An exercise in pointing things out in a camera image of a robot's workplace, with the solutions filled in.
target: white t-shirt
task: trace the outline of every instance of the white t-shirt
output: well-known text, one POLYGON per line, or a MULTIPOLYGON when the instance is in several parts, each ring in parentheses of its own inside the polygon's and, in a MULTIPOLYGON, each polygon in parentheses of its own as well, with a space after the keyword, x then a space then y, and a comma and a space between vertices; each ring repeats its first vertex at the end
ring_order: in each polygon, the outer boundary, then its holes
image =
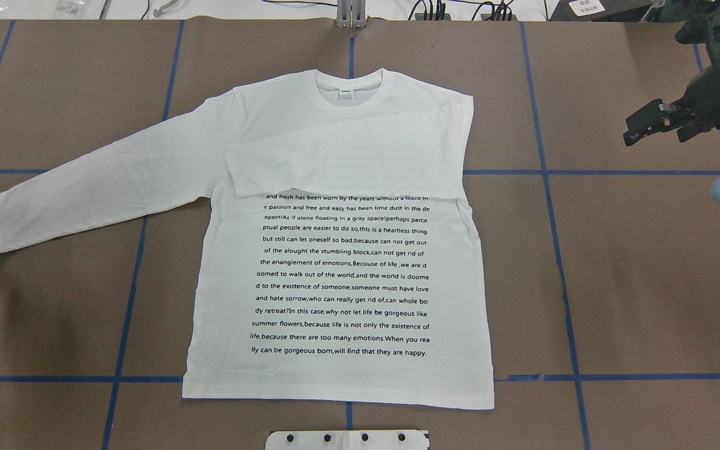
POLYGON ((209 197, 184 397, 489 409, 473 110, 385 69, 238 86, 1 193, 0 253, 209 197))

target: cable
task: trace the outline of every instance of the cable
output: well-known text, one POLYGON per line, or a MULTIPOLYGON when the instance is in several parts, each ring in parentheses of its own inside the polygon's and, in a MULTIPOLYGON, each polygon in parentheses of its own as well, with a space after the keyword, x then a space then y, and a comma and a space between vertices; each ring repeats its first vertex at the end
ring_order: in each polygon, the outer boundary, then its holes
POLYGON ((424 17, 426 17, 426 3, 424 2, 424 0, 416 0, 415 4, 412 5, 411 15, 409 15, 409 16, 407 17, 407 20, 410 20, 411 18, 413 18, 413 14, 415 13, 415 9, 418 8, 418 3, 421 3, 422 5, 424 5, 424 17))
POLYGON ((505 3, 504 0, 502 0, 502 2, 496 6, 496 11, 494 11, 494 14, 492 14, 491 17, 488 17, 488 20, 494 20, 494 21, 513 20, 513 10, 509 7, 512 2, 514 2, 514 0, 510 0, 507 3, 505 3))
POLYGON ((146 15, 149 14, 149 9, 151 9, 151 8, 152 8, 152 0, 146 0, 146 11, 143 11, 141 20, 146 18, 146 15))
POLYGON ((468 3, 469 5, 480 5, 480 2, 471 2, 470 0, 449 0, 449 2, 468 3))
POLYGON ((474 11, 474 15, 471 16, 471 20, 474 20, 475 18, 477 18, 477 13, 485 5, 491 5, 491 17, 494 15, 494 8, 496 8, 496 5, 494 5, 493 2, 482 2, 482 3, 477 3, 477 5, 478 5, 477 9, 476 9, 476 11, 474 11))
POLYGON ((338 7, 338 5, 333 5, 332 3, 325 3, 325 2, 305 2, 303 0, 263 0, 265 3, 300 3, 304 5, 323 5, 323 6, 334 6, 335 8, 338 7))

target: white floor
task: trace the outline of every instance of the white floor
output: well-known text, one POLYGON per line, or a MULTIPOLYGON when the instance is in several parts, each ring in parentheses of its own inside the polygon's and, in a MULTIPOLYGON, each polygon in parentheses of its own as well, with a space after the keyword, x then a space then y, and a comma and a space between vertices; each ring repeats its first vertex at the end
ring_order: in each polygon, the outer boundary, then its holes
MULTIPOLYGON (((321 1, 334 3, 335 0, 321 1)), ((149 2, 153 11, 169 0, 149 0, 149 2)), ((99 18, 103 3, 105 0, 29 0, 29 2, 0 0, 0 18, 93 19, 99 18)), ((558 0, 546 0, 549 16, 557 3, 558 0)), ((138 19, 147 5, 146 0, 111 0, 104 18, 138 19)), ((388 20, 407 20, 413 5, 414 0, 366 0, 366 14, 388 20)), ((452 20, 470 20, 476 8, 475 5, 449 0, 446 12, 451 15, 452 20)), ((543 0, 513 0, 511 8, 518 20, 546 20, 543 0)), ((480 12, 488 13, 490 10, 489 6, 483 6, 480 12)), ((416 11, 422 12, 422 6, 416 11)), ((263 0, 178 0, 177 4, 166 9, 159 18, 184 19, 198 15, 215 18, 334 18, 336 9, 332 6, 320 5, 271 4, 263 0)), ((155 17, 149 12, 146 18, 155 17)))

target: shirt sleeve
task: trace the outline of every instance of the shirt sleeve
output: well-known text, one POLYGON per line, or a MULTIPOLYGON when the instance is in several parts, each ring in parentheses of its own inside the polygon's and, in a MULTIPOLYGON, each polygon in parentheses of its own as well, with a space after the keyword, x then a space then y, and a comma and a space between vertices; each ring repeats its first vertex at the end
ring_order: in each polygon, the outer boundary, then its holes
POLYGON ((0 194, 0 253, 209 197, 242 108, 234 91, 0 194))

